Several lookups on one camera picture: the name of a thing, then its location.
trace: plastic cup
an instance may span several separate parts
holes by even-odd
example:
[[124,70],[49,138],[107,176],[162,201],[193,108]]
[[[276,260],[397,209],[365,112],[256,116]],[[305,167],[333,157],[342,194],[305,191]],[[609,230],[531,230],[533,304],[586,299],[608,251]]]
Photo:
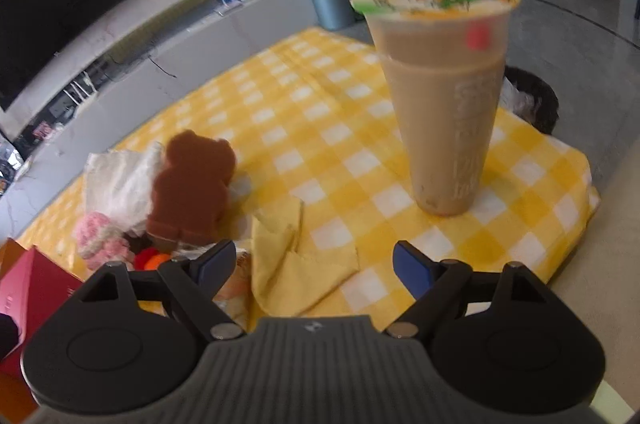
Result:
[[494,126],[511,11],[520,0],[351,0],[367,19],[418,205],[464,213]]

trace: tablecloth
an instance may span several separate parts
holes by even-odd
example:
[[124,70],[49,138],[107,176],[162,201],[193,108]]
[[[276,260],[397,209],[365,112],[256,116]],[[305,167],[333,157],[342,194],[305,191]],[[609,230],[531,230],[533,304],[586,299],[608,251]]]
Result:
[[[228,139],[238,156],[225,237],[248,237],[251,213],[295,195],[305,202],[300,251],[355,245],[360,272],[307,315],[370,314],[377,327],[412,299],[395,277],[405,239],[434,260],[498,271],[522,261],[548,280],[598,203],[583,154],[499,110],[481,190],[468,213],[431,216],[412,201],[382,68],[373,47],[320,28],[300,32],[212,78],[123,140],[142,151],[184,129]],[[82,178],[19,239],[86,277],[73,227]]]

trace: pink plush toy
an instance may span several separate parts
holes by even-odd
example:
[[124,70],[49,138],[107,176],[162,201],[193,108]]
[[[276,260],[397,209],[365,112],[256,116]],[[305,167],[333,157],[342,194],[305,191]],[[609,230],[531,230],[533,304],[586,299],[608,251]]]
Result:
[[74,235],[78,254],[89,270],[96,270],[108,261],[124,261],[127,268],[133,270],[135,256],[129,250],[129,242],[103,213],[85,214],[76,225]]

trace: brown bear-shaped object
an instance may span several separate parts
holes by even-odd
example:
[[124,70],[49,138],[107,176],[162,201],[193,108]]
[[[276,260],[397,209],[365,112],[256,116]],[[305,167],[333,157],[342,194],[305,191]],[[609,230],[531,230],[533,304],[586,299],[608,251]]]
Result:
[[159,250],[172,250],[178,242],[203,247],[218,240],[217,225],[235,170],[236,154],[226,140],[193,131],[170,140],[146,221],[146,231]]

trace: orange ball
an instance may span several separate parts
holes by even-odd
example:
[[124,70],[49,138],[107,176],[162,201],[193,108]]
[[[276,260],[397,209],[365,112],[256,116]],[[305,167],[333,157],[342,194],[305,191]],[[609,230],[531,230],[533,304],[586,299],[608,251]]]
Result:
[[145,263],[145,270],[157,270],[165,261],[169,261],[171,256],[168,254],[156,254]]

